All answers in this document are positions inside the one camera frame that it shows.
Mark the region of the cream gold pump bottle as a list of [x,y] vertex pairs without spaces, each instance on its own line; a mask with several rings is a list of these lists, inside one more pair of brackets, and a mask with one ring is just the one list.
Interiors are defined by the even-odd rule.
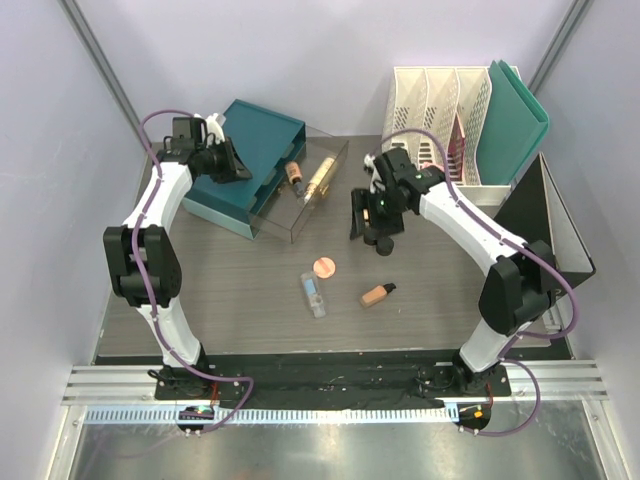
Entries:
[[327,190],[327,182],[330,178],[335,162],[335,157],[326,157],[322,161],[305,187],[304,194],[300,199],[302,205],[307,205],[312,200],[319,199],[324,196]]

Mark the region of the small beige concealer tube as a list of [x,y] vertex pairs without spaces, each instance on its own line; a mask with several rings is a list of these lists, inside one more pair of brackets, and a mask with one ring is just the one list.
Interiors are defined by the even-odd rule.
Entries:
[[304,185],[302,182],[302,172],[297,162],[290,161],[285,165],[285,173],[287,180],[291,185],[295,195],[300,198],[304,194]]

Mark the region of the peach foundation bottle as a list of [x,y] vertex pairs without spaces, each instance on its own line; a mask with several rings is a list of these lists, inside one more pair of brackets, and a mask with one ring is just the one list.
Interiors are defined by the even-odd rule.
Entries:
[[395,283],[377,285],[360,297],[360,304],[364,308],[369,308],[383,301],[391,292],[396,289]]

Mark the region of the clear blue label bottle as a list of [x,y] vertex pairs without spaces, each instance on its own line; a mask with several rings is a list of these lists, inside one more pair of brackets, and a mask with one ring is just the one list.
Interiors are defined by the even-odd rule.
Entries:
[[300,280],[309,309],[313,316],[316,319],[325,317],[326,309],[323,297],[320,293],[317,275],[312,271],[305,272],[300,276]]

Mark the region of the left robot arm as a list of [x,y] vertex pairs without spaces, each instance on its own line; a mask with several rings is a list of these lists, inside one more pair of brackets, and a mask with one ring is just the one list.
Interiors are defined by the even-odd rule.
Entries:
[[170,239],[178,207],[195,181],[217,184],[251,179],[219,113],[207,117],[170,110],[172,133],[154,149],[145,127],[138,134],[151,161],[151,176],[133,211],[107,228],[103,245],[116,296],[148,323],[161,348],[163,368],[180,373],[179,388],[200,399],[219,376],[210,372],[201,342],[191,331],[180,302],[182,270]]

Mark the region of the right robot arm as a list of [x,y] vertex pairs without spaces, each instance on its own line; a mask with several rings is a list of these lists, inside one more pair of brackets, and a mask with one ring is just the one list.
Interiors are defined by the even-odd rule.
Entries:
[[444,231],[485,276],[479,323],[455,353],[451,371],[451,389],[475,394],[518,337],[531,335],[531,325],[555,304],[557,288],[568,288],[553,250],[500,226],[449,183],[443,170],[417,169],[402,148],[366,155],[364,169],[371,182],[351,193],[352,239],[388,256],[394,235],[404,230],[404,213],[411,211]]

